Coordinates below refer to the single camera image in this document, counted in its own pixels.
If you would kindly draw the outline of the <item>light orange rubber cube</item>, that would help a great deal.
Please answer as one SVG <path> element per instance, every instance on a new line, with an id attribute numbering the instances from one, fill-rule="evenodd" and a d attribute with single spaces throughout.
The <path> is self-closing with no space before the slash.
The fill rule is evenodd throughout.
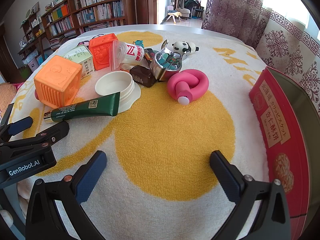
<path id="1" fill-rule="evenodd" d="M 34 77 L 39 101 L 51 108 L 70 105 L 80 88 L 81 74 L 81 64 L 53 56 Z"/>

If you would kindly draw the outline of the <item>green cosmetic tube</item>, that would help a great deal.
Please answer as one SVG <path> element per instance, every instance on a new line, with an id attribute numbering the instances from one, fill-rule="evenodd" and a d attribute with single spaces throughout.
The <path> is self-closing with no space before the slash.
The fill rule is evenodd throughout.
<path id="1" fill-rule="evenodd" d="M 63 106 L 44 113 L 43 120 L 61 122 L 94 116 L 116 116 L 119 111 L 120 92 Z"/>

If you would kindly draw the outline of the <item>white round plastic lid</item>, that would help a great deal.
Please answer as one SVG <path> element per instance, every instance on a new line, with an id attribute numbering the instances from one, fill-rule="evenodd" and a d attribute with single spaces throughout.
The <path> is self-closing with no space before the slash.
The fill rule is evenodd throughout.
<path id="1" fill-rule="evenodd" d="M 131 74 L 121 70 L 102 76 L 95 84 L 95 92 L 100 96 L 119 92 L 119 113 L 129 110 L 141 96 L 141 89 Z"/>

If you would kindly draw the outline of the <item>pale green carton box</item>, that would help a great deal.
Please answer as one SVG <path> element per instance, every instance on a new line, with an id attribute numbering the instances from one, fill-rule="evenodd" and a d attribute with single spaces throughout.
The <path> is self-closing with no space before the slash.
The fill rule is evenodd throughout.
<path id="1" fill-rule="evenodd" d="M 94 64 L 93 64 L 93 56 L 89 51 L 89 49 L 83 44 L 73 48 L 72 50 L 67 52 L 63 57 L 75 63 L 81 64 L 82 79 L 84 77 L 91 75 L 95 71 Z"/>

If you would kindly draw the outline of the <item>dark orange rubber cube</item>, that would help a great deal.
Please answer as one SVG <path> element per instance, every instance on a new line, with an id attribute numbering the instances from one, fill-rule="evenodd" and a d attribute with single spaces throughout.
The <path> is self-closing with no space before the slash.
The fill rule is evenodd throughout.
<path id="1" fill-rule="evenodd" d="M 118 38 L 114 33 L 94 37 L 89 41 L 89 50 L 92 54 L 95 70 L 110 68 L 110 53 L 114 41 Z"/>

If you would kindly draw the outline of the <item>dark brown small packet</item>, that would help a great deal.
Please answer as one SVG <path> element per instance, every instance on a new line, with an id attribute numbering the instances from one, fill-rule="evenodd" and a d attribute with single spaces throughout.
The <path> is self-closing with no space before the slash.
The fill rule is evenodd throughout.
<path id="1" fill-rule="evenodd" d="M 136 83 L 139 83 L 144 87 L 150 88 L 156 83 L 156 78 L 149 68 L 136 65 L 130 69 L 129 73 Z"/>

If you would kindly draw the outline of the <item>teal binder clip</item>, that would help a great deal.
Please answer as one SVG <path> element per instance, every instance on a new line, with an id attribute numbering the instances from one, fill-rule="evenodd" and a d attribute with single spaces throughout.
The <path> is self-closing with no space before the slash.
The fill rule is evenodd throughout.
<path id="1" fill-rule="evenodd" d="M 136 46 L 140 46 L 142 48 L 144 48 L 144 43 L 143 43 L 143 40 L 136 40 L 133 42 L 134 45 Z"/>

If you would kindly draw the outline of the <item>pink knotted foam tube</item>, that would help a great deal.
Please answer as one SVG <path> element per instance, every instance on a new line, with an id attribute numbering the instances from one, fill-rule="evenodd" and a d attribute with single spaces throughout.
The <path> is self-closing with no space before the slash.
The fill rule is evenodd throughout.
<path id="1" fill-rule="evenodd" d="M 168 94 L 184 106 L 201 98 L 208 87 L 207 75 L 196 69 L 183 70 L 173 75 L 167 82 Z"/>

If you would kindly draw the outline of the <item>panda squishy toy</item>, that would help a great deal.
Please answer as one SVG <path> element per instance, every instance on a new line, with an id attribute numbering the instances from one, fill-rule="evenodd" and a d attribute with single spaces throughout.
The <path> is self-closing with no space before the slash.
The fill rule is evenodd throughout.
<path id="1" fill-rule="evenodd" d="M 171 44 L 172 51 L 179 53 L 182 60 L 185 60 L 189 55 L 199 51 L 199 47 L 194 42 L 176 41 Z"/>

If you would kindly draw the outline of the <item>black orange striped lighter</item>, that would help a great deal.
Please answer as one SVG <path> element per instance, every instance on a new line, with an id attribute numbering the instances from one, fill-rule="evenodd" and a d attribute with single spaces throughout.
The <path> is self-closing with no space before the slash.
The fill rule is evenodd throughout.
<path id="1" fill-rule="evenodd" d="M 150 64 L 153 62 L 153 59 L 157 52 L 158 52 L 157 50 L 153 50 L 152 48 L 144 49 L 144 59 L 146 60 L 148 66 L 150 66 Z"/>

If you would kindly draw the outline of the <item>wicker basket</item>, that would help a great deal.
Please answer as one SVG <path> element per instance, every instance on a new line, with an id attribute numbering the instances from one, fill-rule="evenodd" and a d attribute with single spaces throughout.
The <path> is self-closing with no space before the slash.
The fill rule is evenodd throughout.
<path id="1" fill-rule="evenodd" d="M 5 114 L 5 111 L 9 104 L 11 104 L 13 98 L 17 93 L 17 88 L 12 83 L 1 83 L 0 84 L 0 109 L 1 119 Z"/>

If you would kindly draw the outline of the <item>small dark wooden shelf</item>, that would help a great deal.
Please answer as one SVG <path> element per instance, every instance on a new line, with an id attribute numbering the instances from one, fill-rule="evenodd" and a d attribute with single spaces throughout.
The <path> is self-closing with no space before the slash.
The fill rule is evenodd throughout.
<path id="1" fill-rule="evenodd" d="M 39 11 L 40 9 L 29 9 L 27 11 L 27 18 L 23 20 L 20 25 L 24 36 L 20 40 L 20 51 L 18 55 L 22 60 L 25 60 L 27 56 L 37 48 L 39 49 L 42 59 L 45 60 L 42 40 L 46 37 L 46 33 L 41 17 L 38 15 Z"/>

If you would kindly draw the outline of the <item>red biscuit tin box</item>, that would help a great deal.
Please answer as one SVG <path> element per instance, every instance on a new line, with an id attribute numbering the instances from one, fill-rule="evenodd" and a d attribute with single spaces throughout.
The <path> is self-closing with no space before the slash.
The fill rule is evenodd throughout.
<path id="1" fill-rule="evenodd" d="M 319 208 L 319 114 L 307 92 L 266 67 L 249 92 L 263 135 L 270 180 L 283 185 L 291 238 L 299 239 Z"/>

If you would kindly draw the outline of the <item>large wooden bookshelf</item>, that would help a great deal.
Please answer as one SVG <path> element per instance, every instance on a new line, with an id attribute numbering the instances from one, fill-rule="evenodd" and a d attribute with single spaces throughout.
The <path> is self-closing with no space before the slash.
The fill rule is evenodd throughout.
<path id="1" fill-rule="evenodd" d="M 136 23 L 135 0 L 63 0 L 41 20 L 52 50 L 85 32 Z"/>

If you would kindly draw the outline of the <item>purple patterned curtain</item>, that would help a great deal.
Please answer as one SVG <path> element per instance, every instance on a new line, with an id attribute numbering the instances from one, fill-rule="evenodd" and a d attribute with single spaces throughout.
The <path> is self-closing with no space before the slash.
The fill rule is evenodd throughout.
<path id="1" fill-rule="evenodd" d="M 202 28 L 236 37 L 266 63 L 293 78 L 319 110 L 319 40 L 276 8 L 300 11 L 292 0 L 207 0 Z"/>

